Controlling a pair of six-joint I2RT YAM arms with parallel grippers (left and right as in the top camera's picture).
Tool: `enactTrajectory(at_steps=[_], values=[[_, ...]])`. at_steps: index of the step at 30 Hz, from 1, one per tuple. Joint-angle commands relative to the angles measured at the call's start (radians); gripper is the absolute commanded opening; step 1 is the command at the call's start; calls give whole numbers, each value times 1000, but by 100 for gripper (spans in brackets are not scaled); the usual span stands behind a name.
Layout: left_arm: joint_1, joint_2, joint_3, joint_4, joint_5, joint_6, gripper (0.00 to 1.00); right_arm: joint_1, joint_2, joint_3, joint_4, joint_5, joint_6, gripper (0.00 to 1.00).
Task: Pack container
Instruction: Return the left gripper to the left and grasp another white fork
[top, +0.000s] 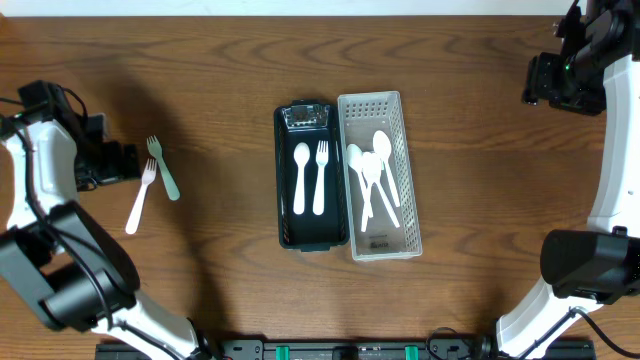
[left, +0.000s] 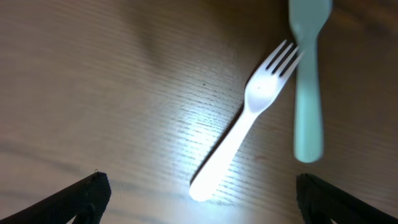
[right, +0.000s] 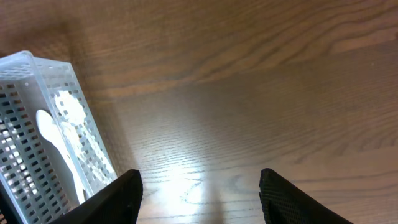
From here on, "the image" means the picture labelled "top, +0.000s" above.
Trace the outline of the white plastic spoon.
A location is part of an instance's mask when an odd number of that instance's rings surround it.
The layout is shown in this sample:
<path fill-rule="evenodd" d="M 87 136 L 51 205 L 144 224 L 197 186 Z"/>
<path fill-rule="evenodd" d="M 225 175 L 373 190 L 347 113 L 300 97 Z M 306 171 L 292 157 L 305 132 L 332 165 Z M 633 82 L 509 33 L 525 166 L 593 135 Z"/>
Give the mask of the white plastic spoon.
<path fill-rule="evenodd" d="M 347 162 L 348 166 L 356 172 L 363 197 L 363 190 L 367 185 L 363 176 L 362 150 L 358 145 L 349 144 L 347 146 Z"/>
<path fill-rule="evenodd" d="M 363 175 L 367 182 L 366 200 L 370 207 L 373 207 L 371 202 L 372 189 L 376 187 L 380 193 L 380 197 L 387 210 L 387 213 L 391 219 L 391 222 L 396 228 L 400 227 L 398 218 L 394 209 L 381 185 L 382 163 L 380 157 L 374 152 L 365 152 L 362 156 L 363 161 Z"/>
<path fill-rule="evenodd" d="M 367 230 L 368 221 L 373 217 L 373 210 L 371 205 L 371 188 L 365 187 L 363 190 L 363 214 L 361 218 L 361 231 L 365 232 Z"/>
<path fill-rule="evenodd" d="M 391 170 L 391 166 L 389 163 L 389 159 L 392 154 L 392 145 L 389 137 L 382 130 L 378 130 L 374 133 L 373 147 L 374 147 L 374 151 L 379 155 L 379 157 L 381 158 L 384 164 L 385 172 L 387 175 L 387 182 L 391 190 L 394 205 L 396 207 L 399 207 L 400 198 L 399 198 L 396 183 L 394 180 L 393 172 Z"/>

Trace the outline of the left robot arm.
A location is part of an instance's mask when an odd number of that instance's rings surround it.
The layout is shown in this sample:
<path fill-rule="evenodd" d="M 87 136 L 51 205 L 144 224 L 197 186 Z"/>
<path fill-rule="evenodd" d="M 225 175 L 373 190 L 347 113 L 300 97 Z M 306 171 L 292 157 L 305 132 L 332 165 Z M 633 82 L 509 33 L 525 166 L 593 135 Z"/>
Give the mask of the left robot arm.
<path fill-rule="evenodd" d="M 18 90 L 21 111 L 1 118 L 13 166 L 14 203 L 1 235 L 1 276 L 54 331 L 107 335 L 151 359 L 220 359 L 191 319 L 141 289 L 119 243 L 78 195 L 140 178 L 137 149 L 107 138 L 107 118 L 76 112 L 79 97 L 36 80 Z"/>

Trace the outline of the white fork thick handle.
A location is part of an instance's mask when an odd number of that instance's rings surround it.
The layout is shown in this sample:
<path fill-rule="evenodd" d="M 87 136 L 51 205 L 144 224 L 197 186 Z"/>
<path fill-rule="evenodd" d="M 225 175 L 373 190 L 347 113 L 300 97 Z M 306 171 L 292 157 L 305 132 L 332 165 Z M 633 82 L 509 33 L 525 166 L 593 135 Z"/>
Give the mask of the white fork thick handle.
<path fill-rule="evenodd" d="M 147 138 L 146 143 L 150 155 L 157 161 L 168 198 L 171 201 L 177 201 L 181 194 L 163 158 L 162 146 L 158 138 L 155 135 L 152 135 Z"/>

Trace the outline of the white fork straight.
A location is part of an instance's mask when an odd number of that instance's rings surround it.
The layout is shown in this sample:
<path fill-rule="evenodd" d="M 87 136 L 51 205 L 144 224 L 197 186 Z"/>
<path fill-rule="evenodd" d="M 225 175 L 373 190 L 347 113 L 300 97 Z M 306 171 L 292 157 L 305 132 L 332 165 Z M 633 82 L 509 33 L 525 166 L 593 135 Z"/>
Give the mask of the white fork straight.
<path fill-rule="evenodd" d="M 329 145 L 326 140 L 318 142 L 316 152 L 317 179 L 313 200 L 313 213 L 317 216 L 324 213 L 325 198 L 325 167 L 329 161 Z"/>

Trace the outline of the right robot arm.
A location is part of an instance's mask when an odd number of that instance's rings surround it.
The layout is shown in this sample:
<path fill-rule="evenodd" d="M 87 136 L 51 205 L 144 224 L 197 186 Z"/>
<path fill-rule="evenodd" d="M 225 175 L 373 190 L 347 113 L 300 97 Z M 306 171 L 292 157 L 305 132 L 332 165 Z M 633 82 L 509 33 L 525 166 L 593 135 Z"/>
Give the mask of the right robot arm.
<path fill-rule="evenodd" d="M 562 47 L 529 63 L 522 100 L 606 116 L 598 188 L 584 230 L 552 230 L 541 276 L 502 315 L 475 358 L 583 359 L 560 336 L 579 319 L 639 293 L 639 4 L 572 3 L 555 30 Z"/>

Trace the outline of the white fork thin handle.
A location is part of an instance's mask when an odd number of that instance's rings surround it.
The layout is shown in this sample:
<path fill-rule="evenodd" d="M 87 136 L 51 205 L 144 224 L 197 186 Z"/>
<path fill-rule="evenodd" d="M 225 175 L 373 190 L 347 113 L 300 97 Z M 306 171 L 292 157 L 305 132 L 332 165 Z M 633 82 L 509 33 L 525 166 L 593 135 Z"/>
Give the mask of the white fork thin handle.
<path fill-rule="evenodd" d="M 148 187 L 156 177 L 156 167 L 155 159 L 147 160 L 141 177 L 141 186 L 125 226 L 125 232 L 129 235 L 135 234 L 139 227 Z"/>

